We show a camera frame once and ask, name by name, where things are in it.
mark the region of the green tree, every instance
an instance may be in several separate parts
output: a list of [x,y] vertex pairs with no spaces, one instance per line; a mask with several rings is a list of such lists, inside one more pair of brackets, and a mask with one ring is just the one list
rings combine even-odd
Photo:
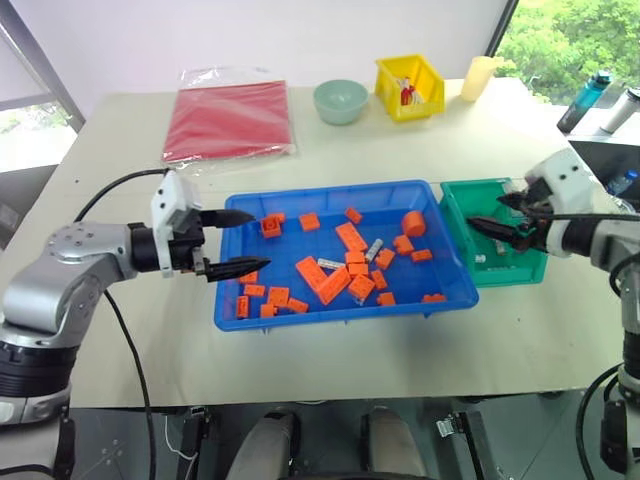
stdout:
[[0,135],[16,128],[42,130],[66,127],[66,112],[57,102],[0,112]]
[[640,85],[640,1],[520,0],[496,55],[508,60],[498,76],[555,104],[569,104],[600,69]]

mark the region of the white table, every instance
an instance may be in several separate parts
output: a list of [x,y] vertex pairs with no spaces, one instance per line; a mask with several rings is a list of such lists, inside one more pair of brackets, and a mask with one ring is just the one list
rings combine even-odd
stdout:
[[[475,104],[447,82],[447,112],[394,124],[372,98],[364,117],[332,127],[311,89],[292,89],[298,153],[242,161],[193,180],[206,208],[233,192],[422,178],[432,183],[522,177],[567,146],[514,79],[493,80]],[[82,130],[0,259],[0,292],[100,187],[158,166],[173,94],[105,100]],[[159,182],[129,182],[88,219],[150,223]],[[220,232],[205,250],[217,259]],[[619,360],[620,306],[588,260],[550,259],[535,286],[482,289],[471,309],[432,315],[224,333],[212,323],[216,286],[193,275],[140,275],[111,288],[141,352],[154,405],[373,397],[489,395],[583,387]],[[72,375],[75,407],[142,405],[133,363],[112,311],[99,305]]]

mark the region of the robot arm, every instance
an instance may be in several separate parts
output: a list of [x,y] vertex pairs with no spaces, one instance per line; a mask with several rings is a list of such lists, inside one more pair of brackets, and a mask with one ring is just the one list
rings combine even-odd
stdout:
[[488,217],[467,222],[516,250],[535,248],[558,257],[578,254],[610,272],[611,287],[622,302],[618,382],[624,400],[605,405],[601,456],[612,470],[640,478],[640,216],[621,214],[615,199],[570,149],[537,165],[526,180],[524,191],[498,199],[524,214],[521,225],[502,225]]
[[0,328],[0,474],[19,474],[22,466],[35,464],[56,478],[70,475],[73,461],[60,454],[73,437],[67,427],[69,377],[107,287],[158,270],[166,277],[174,270],[192,271],[212,282],[269,263],[241,257],[212,264],[205,258],[204,227],[237,226],[254,217],[238,210],[202,211],[196,192],[175,172],[163,179],[152,212],[152,229],[93,222],[61,228],[9,284]]

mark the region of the window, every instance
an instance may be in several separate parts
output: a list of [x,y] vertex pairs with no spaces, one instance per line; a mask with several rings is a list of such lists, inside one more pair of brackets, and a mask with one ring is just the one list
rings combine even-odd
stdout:
[[57,165],[76,139],[57,102],[0,111],[0,173]]
[[569,105],[587,79],[610,70],[599,107],[640,85],[639,0],[520,0],[496,56],[545,103]]

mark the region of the yellow plastic bin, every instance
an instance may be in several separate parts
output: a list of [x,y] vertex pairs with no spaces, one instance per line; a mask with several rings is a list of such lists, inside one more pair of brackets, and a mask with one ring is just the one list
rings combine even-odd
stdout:
[[[376,60],[376,63],[376,95],[396,122],[444,112],[444,80],[422,55],[383,58]],[[409,83],[420,94],[422,102],[410,105],[400,103],[400,82],[404,78],[409,78]]]

